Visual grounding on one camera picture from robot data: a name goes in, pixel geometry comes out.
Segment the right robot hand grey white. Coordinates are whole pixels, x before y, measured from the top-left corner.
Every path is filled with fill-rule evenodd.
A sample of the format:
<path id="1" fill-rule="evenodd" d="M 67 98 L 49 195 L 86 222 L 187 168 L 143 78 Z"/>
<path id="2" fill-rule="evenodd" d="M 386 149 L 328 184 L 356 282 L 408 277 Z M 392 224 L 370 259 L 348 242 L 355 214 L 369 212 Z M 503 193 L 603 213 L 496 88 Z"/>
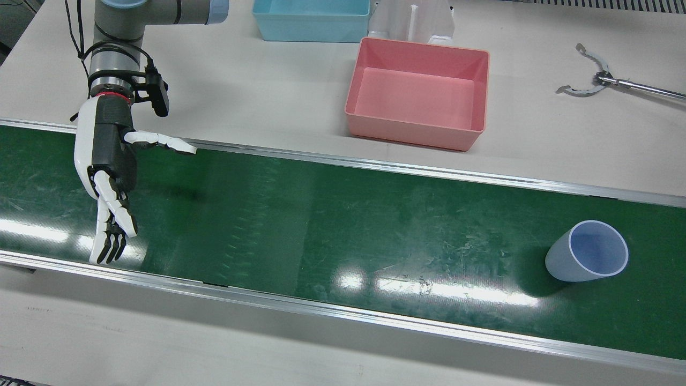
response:
<path id="1" fill-rule="evenodd" d="M 138 147 L 164 147 L 196 154 L 183 139 L 136 130 L 131 107 L 116 93 L 101 93 L 81 105 L 73 161 L 80 182 L 96 201 L 96 227 L 89 262 L 109 264 L 138 233 L 129 195 L 137 184 Z"/>

